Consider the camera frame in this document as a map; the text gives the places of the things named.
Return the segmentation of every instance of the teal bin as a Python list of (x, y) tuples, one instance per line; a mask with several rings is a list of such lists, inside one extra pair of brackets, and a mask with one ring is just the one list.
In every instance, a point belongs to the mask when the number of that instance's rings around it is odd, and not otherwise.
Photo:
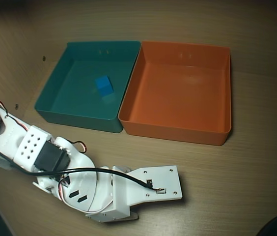
[[(118, 112), (139, 50), (137, 41), (68, 43), (36, 111), (50, 123), (121, 132)], [(102, 77), (111, 83), (108, 95), (96, 83)]]

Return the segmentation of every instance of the black cable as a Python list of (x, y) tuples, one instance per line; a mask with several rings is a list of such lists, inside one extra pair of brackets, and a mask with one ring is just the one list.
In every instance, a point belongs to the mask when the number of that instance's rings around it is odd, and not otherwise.
[(87, 146), (84, 142), (78, 140), (75, 142), (72, 142), (71, 140), (66, 139), (70, 144), (81, 144), (84, 147), (84, 151), (80, 151), (80, 153), (86, 153), (87, 152)]
[(10, 162), (10, 164), (12, 165), (12, 167), (16, 168), (17, 170), (19, 170), (20, 172), (26, 174), (26, 175), (30, 175), (30, 176), (57, 176), (57, 175), (62, 175), (62, 174), (70, 174), (70, 173), (76, 173), (76, 172), (102, 172), (102, 173), (108, 173), (108, 174), (113, 174), (116, 176), (121, 176), (124, 178), (127, 178), (145, 188), (149, 188), (152, 190), (158, 190), (155, 189), (151, 186), (151, 184), (145, 183), (142, 180), (139, 180), (137, 178), (134, 178), (130, 175), (127, 175), (123, 172), (119, 172), (119, 171), (114, 171), (114, 170), (109, 170), (109, 169), (102, 169), (102, 168), (91, 168), (91, 167), (86, 167), (86, 168), (75, 168), (75, 169), (67, 169), (67, 170), (62, 170), (62, 171), (50, 171), (50, 172), (29, 172), (25, 169), (23, 169), (22, 167), (20, 167), (19, 165), (17, 165), (16, 163), (14, 163), (10, 158), (8, 158), (7, 156), (5, 156), (3, 153), (0, 152), (0, 156), (7, 160), (8, 162)]

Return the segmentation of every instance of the wooden wall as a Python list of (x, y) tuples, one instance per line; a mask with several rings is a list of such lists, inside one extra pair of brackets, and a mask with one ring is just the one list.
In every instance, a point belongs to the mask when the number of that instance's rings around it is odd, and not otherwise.
[(47, 61), (25, 6), (0, 8), (0, 100), (21, 117)]
[(230, 47), (233, 70), (277, 76), (277, 10), (266, 1), (44, 0), (29, 14), (53, 60), (69, 41), (178, 41)]

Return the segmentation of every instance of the wooden table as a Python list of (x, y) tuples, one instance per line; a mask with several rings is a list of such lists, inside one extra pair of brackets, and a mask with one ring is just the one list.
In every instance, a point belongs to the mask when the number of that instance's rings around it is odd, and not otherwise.
[(17, 236), (256, 235), (277, 215), (277, 77), (233, 72), (233, 129), (221, 147), (157, 140), (45, 122), (34, 103), (24, 120), (54, 136), (83, 140), (95, 165), (177, 165), (181, 201), (135, 207), (139, 220), (99, 224), (0, 169), (0, 212)]

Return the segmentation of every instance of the mounting hole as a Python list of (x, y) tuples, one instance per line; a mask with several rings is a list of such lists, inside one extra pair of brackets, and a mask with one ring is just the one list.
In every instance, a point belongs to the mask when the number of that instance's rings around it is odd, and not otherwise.
[(84, 195), (78, 199), (78, 203), (81, 203), (82, 201), (85, 201), (86, 199), (87, 199), (87, 195)]

